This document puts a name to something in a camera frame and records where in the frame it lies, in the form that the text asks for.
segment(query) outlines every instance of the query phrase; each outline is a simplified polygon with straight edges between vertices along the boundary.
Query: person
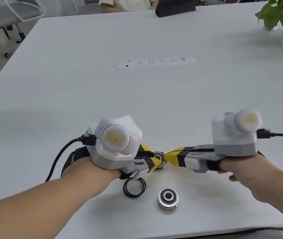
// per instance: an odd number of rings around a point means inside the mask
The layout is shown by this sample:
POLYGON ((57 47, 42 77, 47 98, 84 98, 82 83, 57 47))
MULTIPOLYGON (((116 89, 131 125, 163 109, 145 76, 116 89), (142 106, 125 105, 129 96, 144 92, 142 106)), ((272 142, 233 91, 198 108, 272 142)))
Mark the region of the person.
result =
MULTIPOLYGON (((231 181, 283 213, 283 171, 265 157, 226 158, 220 167, 220 173, 232 173, 231 181)), ((119 170, 98 168, 85 157, 67 167, 60 179, 0 200, 0 239, 55 238, 86 201, 119 176, 119 170)))
POLYGON ((155 9, 158 0, 100 0, 103 13, 155 9))

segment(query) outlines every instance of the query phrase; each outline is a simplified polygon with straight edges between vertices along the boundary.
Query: label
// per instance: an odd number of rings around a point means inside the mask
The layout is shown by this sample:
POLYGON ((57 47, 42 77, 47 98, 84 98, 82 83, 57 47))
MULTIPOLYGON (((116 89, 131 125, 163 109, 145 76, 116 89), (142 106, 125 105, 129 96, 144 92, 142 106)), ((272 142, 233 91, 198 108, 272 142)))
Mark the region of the label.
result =
POLYGON ((251 114, 241 117, 241 123, 243 125, 248 125, 248 124, 253 124, 253 123, 258 123, 258 122, 259 120, 258 120, 258 116, 256 113, 251 113, 251 114))
POLYGON ((104 136, 104 140, 118 148, 122 147, 124 142, 124 138, 122 136, 111 130, 106 132, 106 135, 104 136))

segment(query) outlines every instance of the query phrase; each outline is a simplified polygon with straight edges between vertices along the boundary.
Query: electrical outlet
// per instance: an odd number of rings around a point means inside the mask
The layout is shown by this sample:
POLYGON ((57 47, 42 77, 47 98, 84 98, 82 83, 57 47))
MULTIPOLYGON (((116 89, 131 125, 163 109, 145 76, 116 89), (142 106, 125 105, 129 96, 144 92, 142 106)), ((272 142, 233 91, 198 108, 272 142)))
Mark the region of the electrical outlet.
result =
POLYGON ((116 68, 121 69, 136 69, 136 68, 148 68, 158 66, 174 66, 174 65, 188 65, 195 64, 196 61, 192 56, 182 57, 164 57, 154 59, 129 59, 121 61, 116 65, 116 68))

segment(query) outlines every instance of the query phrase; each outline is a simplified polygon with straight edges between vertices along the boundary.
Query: wrist strap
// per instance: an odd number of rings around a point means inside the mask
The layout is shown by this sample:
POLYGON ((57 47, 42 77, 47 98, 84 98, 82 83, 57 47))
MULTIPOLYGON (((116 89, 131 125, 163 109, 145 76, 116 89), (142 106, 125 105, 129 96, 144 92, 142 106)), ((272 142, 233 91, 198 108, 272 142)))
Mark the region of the wrist strap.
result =
MULTIPOLYGON (((87 147, 84 146, 84 147, 81 147, 81 148, 78 148, 76 149, 75 151, 71 152, 71 154, 68 156, 64 166, 63 166, 63 169, 62 169, 62 172, 61 172, 61 176, 64 172, 64 170, 70 166, 72 163, 76 162, 77 160, 79 160, 80 158, 84 158, 84 157, 90 157, 90 153, 89 151, 87 150, 87 147)), ((133 173, 124 173, 123 171, 121 171, 121 176, 120 176, 120 179, 122 180, 125 180, 125 179, 128 179, 131 177, 133 173)))

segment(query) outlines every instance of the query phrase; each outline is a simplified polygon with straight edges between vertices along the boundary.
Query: o-ring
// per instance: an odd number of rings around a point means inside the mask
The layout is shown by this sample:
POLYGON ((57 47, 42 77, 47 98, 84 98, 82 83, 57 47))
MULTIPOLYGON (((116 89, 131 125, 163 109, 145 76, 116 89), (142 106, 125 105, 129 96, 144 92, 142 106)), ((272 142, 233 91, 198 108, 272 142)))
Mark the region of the o-ring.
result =
POLYGON ((123 192, 124 192, 124 194, 125 194, 127 197, 129 197, 129 198, 138 198, 138 197, 140 197, 140 196, 145 192, 145 189, 146 189, 146 182, 145 182, 145 180, 144 180, 143 178, 138 178, 138 179, 129 178, 129 179, 127 179, 127 180, 125 181, 125 183, 124 183, 124 185, 123 185, 123 192), (132 193, 130 193, 130 192, 128 191, 128 189, 127 189, 127 184, 128 184, 128 182, 131 181, 131 180, 136 180, 136 181, 141 182, 142 190, 141 190, 140 193, 138 193, 138 194, 132 194, 132 193))

